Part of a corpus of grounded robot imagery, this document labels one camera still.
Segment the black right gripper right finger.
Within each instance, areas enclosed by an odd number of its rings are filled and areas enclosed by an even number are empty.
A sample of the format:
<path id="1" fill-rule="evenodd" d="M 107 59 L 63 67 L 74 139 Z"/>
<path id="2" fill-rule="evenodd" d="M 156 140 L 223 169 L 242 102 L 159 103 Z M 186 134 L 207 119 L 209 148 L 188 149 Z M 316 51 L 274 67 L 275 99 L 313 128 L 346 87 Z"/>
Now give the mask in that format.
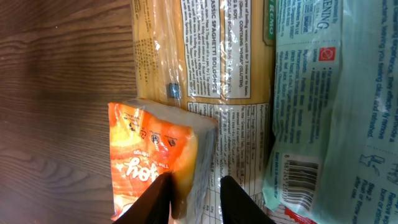
<path id="1" fill-rule="evenodd" d="M 224 224 L 275 224 L 229 175 L 220 180 L 220 199 Z"/>

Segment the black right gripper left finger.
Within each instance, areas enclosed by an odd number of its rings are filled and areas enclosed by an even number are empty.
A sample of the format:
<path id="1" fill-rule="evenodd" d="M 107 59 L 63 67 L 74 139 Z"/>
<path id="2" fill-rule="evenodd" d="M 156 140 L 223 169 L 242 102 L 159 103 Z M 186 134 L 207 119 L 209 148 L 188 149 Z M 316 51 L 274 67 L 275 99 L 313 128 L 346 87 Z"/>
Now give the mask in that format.
<path id="1" fill-rule="evenodd" d="M 172 188 L 172 173 L 159 175 L 113 224 L 168 224 Z"/>

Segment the orange snack packet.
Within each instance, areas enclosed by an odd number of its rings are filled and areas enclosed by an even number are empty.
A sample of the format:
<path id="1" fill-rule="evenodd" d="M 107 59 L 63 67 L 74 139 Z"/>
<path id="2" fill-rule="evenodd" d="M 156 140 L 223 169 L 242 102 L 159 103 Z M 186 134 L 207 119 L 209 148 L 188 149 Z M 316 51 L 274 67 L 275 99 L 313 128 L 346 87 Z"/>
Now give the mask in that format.
<path id="1" fill-rule="evenodd" d="M 199 223 L 218 135 L 215 119 L 145 99 L 111 102 L 109 158 L 120 219 L 165 172 L 173 174 L 171 221 Z"/>

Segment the mint green wipes pack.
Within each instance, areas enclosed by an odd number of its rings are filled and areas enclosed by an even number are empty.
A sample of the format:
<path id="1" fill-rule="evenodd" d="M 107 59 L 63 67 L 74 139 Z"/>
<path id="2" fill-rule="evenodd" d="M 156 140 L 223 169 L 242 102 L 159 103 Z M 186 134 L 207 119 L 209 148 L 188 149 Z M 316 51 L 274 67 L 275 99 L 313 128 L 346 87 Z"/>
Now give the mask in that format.
<path id="1" fill-rule="evenodd" d="M 316 223 L 397 222 L 397 0 L 275 4 L 263 194 Z"/>

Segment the spaghetti pack orange ends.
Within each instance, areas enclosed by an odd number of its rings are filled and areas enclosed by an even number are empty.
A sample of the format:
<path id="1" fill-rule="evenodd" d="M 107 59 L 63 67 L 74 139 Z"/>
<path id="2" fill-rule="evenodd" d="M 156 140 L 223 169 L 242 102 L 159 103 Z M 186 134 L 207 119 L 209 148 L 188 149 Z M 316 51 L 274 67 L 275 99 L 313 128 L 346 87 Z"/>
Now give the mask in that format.
<path id="1" fill-rule="evenodd" d="M 132 0 L 137 94 L 218 122 L 202 223 L 223 221 L 228 175 L 265 211 L 274 2 Z"/>

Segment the red sachet stick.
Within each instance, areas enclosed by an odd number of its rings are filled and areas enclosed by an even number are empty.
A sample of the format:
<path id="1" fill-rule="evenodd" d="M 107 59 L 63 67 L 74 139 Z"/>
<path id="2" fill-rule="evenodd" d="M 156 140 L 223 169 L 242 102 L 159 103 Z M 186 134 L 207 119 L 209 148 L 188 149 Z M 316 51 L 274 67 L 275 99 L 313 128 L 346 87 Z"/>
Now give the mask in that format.
<path id="1" fill-rule="evenodd" d="M 296 214 L 295 212 L 293 212 L 291 209 L 289 209 L 287 207 L 285 208 L 284 213 L 299 224 L 317 224 L 316 222 L 314 222 L 313 220 L 311 220 L 309 218 L 306 218 L 306 217 Z"/>

